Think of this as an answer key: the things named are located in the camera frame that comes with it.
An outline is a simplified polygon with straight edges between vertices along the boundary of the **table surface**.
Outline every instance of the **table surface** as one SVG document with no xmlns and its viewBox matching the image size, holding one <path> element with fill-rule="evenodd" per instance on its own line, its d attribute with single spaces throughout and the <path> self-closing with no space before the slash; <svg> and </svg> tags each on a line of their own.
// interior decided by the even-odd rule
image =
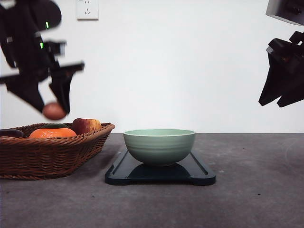
<svg viewBox="0 0 304 228">
<path fill-rule="evenodd" d="M 68 177 L 1 179 L 0 227 L 304 227 L 304 134 L 197 134 L 193 150 L 217 178 L 209 186 L 108 185 L 105 173 L 124 150 L 112 133 Z"/>
</svg>

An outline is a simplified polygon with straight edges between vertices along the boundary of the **egg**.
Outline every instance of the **egg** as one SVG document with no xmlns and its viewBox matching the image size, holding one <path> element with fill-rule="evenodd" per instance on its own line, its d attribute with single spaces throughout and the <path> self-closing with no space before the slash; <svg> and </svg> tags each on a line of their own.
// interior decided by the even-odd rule
<svg viewBox="0 0 304 228">
<path fill-rule="evenodd" d="M 58 102 L 51 102 L 45 105 L 42 114 L 50 120 L 60 120 L 67 115 Z"/>
</svg>

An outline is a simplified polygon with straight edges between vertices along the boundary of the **electrical outlet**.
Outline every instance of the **electrical outlet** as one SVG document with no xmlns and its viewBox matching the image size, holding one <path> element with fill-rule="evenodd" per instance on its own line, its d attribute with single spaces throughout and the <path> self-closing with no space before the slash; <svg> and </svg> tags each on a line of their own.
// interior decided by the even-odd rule
<svg viewBox="0 0 304 228">
<path fill-rule="evenodd" d="M 98 20 L 98 0 L 76 0 L 78 20 Z"/>
</svg>

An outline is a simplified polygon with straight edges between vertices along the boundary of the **black tray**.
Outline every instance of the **black tray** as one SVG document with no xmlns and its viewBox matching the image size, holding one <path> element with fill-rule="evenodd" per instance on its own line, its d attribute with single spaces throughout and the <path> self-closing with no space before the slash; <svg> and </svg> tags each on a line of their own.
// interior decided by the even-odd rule
<svg viewBox="0 0 304 228">
<path fill-rule="evenodd" d="M 128 185 L 148 182 L 190 182 L 194 185 L 215 183 L 215 174 L 194 152 L 170 166 L 148 166 L 125 151 L 120 154 L 105 174 L 111 185 Z"/>
</svg>

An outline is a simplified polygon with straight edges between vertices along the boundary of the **green bowl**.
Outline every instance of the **green bowl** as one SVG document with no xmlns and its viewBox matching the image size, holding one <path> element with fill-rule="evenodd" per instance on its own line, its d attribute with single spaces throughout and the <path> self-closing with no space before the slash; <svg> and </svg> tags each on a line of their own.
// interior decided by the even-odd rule
<svg viewBox="0 0 304 228">
<path fill-rule="evenodd" d="M 129 153 L 140 162 L 168 166 L 190 153 L 195 132 L 179 129 L 146 129 L 123 133 Z"/>
</svg>

